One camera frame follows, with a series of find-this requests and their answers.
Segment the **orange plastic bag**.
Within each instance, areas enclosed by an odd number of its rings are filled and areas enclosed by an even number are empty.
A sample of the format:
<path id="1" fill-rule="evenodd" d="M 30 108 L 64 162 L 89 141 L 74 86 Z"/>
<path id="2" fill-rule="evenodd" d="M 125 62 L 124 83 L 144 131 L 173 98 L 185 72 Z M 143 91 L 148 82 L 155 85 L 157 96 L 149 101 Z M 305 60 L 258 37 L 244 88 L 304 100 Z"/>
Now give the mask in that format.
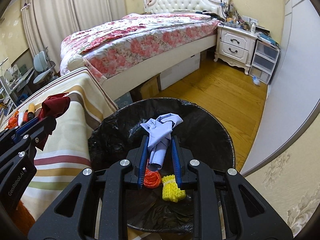
<path id="1" fill-rule="evenodd" d="M 9 118 L 8 124 L 5 129 L 12 129 L 18 125 L 18 116 L 19 111 L 15 111 L 15 113 Z"/>

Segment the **light blue paper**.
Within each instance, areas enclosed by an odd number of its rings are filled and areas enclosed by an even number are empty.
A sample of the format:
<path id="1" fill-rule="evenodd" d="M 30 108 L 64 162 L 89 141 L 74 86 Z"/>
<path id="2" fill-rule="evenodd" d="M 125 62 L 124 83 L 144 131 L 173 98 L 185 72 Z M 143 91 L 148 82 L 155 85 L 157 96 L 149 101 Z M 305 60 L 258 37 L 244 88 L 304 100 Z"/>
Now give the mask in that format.
<path id="1" fill-rule="evenodd" d="M 182 122 L 179 115 L 168 113 L 160 115 L 157 119 L 150 118 L 147 122 L 140 124 L 149 134 L 148 169 L 150 171 L 158 171 L 162 168 L 167 148 L 171 142 L 172 130 Z"/>

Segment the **dark red cloth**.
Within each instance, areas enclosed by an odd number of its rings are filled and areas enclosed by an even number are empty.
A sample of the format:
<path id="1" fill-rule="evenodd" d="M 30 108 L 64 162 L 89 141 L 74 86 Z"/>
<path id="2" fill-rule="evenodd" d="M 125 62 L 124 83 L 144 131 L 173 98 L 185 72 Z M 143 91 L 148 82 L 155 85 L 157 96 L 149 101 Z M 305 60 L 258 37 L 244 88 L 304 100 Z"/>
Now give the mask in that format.
<path id="1" fill-rule="evenodd" d="M 45 125 L 49 124 L 51 130 L 49 133 L 40 136 L 36 146 L 37 148 L 44 150 L 48 136 L 51 135 L 52 131 L 55 129 L 53 128 L 52 120 L 62 116 L 69 108 L 70 102 L 71 99 L 67 96 L 67 93 L 50 95 L 44 100 L 38 115 L 39 123 L 41 125 L 40 128 L 45 128 Z"/>

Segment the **orange mesh net ball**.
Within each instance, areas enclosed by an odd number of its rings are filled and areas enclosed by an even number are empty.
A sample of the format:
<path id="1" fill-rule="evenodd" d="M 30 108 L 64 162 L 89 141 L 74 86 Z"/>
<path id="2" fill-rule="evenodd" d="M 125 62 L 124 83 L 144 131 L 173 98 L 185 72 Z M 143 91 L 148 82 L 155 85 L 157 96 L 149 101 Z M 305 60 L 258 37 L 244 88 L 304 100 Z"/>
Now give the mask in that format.
<path id="1" fill-rule="evenodd" d="M 162 183 L 161 175 L 158 171 L 150 171 L 148 168 L 145 171 L 144 186 L 149 189 L 155 189 Z"/>

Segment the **red bottle black cap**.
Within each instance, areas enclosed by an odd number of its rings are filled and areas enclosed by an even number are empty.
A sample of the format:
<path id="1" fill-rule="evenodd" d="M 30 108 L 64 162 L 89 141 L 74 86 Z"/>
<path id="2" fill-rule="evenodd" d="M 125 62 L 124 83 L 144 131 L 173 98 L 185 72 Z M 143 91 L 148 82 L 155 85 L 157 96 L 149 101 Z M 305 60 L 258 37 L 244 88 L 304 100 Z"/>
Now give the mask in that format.
<path id="1" fill-rule="evenodd" d="M 26 122 L 28 122 L 28 110 L 26 110 L 23 115 L 23 123 L 25 124 Z"/>

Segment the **white milk powder pouch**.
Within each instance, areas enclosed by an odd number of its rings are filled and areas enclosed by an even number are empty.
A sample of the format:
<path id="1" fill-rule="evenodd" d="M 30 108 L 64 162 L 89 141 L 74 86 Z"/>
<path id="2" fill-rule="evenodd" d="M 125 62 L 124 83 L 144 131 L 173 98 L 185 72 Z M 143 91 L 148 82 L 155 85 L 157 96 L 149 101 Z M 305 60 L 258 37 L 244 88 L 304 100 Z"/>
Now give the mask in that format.
<path id="1" fill-rule="evenodd" d="M 18 126 L 21 126 L 21 125 L 22 125 L 22 123 L 23 123 L 23 117 L 24 117 L 24 111 L 19 112 L 19 114 L 18 114 L 18 122 L 17 122 L 17 125 L 18 125 Z"/>

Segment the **yellow bottle black cap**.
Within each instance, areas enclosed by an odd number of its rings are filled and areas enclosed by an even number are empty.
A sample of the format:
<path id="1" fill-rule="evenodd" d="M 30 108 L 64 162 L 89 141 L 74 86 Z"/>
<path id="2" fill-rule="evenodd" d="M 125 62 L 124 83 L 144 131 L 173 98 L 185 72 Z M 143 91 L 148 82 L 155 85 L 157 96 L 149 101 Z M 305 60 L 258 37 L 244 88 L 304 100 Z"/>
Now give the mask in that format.
<path id="1" fill-rule="evenodd" d="M 27 120 L 30 121 L 33 118 L 35 118 L 35 105 L 33 103 L 30 103 L 28 106 Z"/>

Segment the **yellow mesh net ball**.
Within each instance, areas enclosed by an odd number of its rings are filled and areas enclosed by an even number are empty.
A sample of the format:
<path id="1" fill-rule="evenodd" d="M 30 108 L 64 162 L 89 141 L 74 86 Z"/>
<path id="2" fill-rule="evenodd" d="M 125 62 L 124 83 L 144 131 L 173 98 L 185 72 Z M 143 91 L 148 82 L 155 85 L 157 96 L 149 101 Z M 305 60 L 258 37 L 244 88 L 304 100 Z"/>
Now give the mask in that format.
<path id="1" fill-rule="evenodd" d="M 177 203 L 180 200 L 183 200 L 186 197 L 185 190 L 181 190 L 177 183 L 175 176 L 168 175 L 162 178 L 162 199 L 164 201 L 171 201 Z"/>

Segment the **striped bed sheet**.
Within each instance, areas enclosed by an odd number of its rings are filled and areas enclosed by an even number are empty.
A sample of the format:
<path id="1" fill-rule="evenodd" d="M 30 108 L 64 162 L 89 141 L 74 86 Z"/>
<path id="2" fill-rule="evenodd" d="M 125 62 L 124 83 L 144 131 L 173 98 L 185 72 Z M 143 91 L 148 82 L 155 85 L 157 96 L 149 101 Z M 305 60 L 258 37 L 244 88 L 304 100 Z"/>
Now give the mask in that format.
<path id="1" fill-rule="evenodd" d="M 71 102 L 56 119 L 44 150 L 36 149 L 37 171 L 16 209 L 1 204 L 1 239 L 127 239 L 125 173 L 121 158 L 95 171 L 88 137 L 116 104 L 85 67 L 46 85 L 30 101 L 38 117 L 48 96 L 67 93 Z"/>

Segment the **white study desk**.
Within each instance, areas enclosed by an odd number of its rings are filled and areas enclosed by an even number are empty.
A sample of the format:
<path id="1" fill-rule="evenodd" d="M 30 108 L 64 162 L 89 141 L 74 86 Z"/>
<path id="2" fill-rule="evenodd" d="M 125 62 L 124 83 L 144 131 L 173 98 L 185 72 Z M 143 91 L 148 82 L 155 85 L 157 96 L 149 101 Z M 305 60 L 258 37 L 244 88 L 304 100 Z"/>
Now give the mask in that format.
<path id="1" fill-rule="evenodd" d="M 28 83 L 35 74 L 35 69 L 31 68 L 21 75 L 19 70 L 11 73 L 10 70 L 6 70 L 4 75 L 1 76 L 1 94 L 4 94 L 5 98 L 9 98 L 13 105 L 17 107 L 18 96 L 17 93 L 26 87 L 26 90 L 31 94 L 28 88 Z"/>

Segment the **white under-bed storage box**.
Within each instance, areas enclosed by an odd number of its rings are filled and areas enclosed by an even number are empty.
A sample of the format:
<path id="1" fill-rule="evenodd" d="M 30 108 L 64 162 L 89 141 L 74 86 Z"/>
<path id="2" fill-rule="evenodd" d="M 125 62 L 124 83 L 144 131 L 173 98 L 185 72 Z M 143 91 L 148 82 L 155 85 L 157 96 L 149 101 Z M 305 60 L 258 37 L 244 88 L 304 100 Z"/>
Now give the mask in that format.
<path id="1" fill-rule="evenodd" d="M 200 53 L 195 54 L 186 60 L 170 67 L 161 72 L 159 76 L 159 84 L 161 90 L 168 88 L 174 83 L 180 81 L 184 77 L 198 70 L 200 67 Z"/>

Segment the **beige curtains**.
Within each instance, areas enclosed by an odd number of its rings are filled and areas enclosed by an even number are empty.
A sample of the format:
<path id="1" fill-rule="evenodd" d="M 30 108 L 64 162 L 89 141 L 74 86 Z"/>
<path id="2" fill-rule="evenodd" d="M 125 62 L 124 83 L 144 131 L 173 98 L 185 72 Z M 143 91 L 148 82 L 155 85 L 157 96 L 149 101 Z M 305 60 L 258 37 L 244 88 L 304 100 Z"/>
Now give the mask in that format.
<path id="1" fill-rule="evenodd" d="M 31 54 L 44 48 L 60 68 L 61 43 L 68 35 L 126 15 L 125 0 L 21 0 L 22 20 Z"/>

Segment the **white nightstand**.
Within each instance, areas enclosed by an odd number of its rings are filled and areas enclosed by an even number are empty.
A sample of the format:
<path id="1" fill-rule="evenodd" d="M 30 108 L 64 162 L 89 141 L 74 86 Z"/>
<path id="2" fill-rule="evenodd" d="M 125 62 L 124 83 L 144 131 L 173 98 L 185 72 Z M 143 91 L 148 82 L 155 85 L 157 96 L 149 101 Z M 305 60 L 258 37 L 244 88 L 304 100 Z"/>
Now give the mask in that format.
<path id="1" fill-rule="evenodd" d="M 248 75 L 257 39 L 255 33 L 220 23 L 214 62 L 221 59 L 232 67 L 243 68 Z"/>

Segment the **white tufted headboard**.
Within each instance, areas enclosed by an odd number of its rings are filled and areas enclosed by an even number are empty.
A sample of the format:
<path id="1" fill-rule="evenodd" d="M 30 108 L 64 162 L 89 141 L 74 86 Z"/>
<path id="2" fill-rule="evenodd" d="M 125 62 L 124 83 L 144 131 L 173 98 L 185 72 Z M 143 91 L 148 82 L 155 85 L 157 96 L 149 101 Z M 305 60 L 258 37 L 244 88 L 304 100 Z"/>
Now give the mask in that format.
<path id="1" fill-rule="evenodd" d="M 208 11 L 221 17 L 228 14 L 230 0 L 143 0 L 147 14 Z"/>

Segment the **white bed frame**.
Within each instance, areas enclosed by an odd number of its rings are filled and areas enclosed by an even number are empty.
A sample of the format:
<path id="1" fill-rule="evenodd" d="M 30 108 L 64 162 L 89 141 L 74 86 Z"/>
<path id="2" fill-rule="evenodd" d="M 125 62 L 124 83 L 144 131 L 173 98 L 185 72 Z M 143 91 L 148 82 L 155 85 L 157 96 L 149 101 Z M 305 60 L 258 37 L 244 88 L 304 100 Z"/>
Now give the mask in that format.
<path id="1" fill-rule="evenodd" d="M 148 79 L 172 66 L 216 45 L 217 35 L 210 35 L 189 42 L 172 50 L 151 57 L 107 80 L 100 85 L 106 94 L 115 100 Z"/>

